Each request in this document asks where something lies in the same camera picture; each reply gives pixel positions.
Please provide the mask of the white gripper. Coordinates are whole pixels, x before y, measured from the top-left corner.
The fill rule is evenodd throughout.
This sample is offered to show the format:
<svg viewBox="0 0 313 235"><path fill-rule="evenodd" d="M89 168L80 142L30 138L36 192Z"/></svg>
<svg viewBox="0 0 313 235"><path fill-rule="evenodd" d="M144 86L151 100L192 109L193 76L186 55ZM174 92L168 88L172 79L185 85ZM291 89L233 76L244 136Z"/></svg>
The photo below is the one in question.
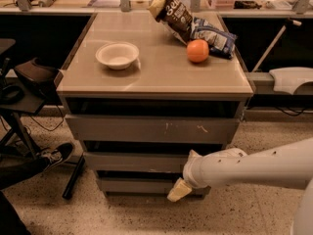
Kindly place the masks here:
<svg viewBox="0 0 313 235"><path fill-rule="evenodd" d="M177 202L195 189L226 186L231 183L231 170L247 153L231 148L201 156L191 150L183 168L183 178L179 178L169 191L167 199Z"/></svg>

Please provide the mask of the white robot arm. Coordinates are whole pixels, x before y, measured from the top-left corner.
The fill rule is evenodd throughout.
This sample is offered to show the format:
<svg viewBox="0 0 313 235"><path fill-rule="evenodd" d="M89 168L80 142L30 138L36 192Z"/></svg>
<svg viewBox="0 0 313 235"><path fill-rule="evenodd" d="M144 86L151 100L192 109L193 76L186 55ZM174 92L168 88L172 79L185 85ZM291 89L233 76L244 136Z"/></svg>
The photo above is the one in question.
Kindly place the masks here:
<svg viewBox="0 0 313 235"><path fill-rule="evenodd" d="M291 224L291 235L313 235L312 138L250 155L239 148L206 156L192 150L183 176L167 199L176 202L194 189L241 183L302 189L304 194Z"/></svg>

